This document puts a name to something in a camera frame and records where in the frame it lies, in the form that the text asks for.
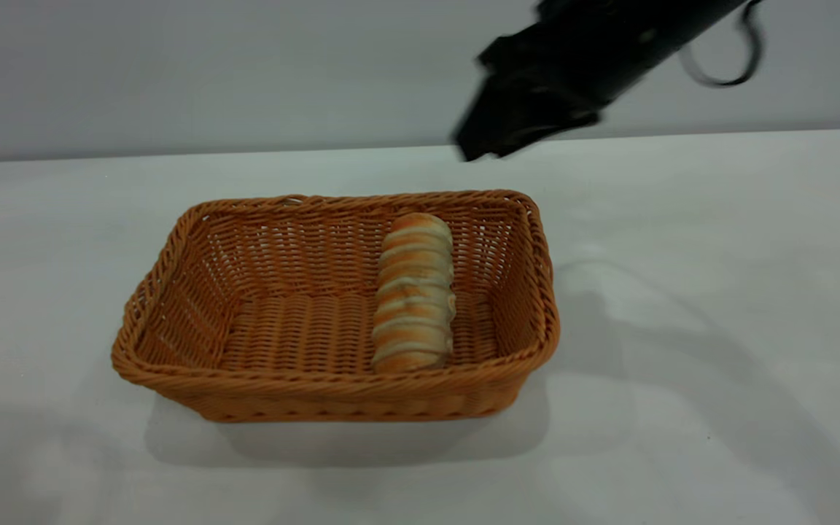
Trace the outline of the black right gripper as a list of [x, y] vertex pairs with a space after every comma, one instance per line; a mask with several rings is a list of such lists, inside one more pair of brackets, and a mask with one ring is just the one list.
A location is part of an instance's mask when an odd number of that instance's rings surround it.
[[[453, 133], [460, 159], [504, 158], [596, 126], [599, 111], [650, 69], [657, 37], [647, 1], [540, 1], [533, 24], [479, 55], [486, 76]], [[529, 112], [538, 96], [570, 109]]]

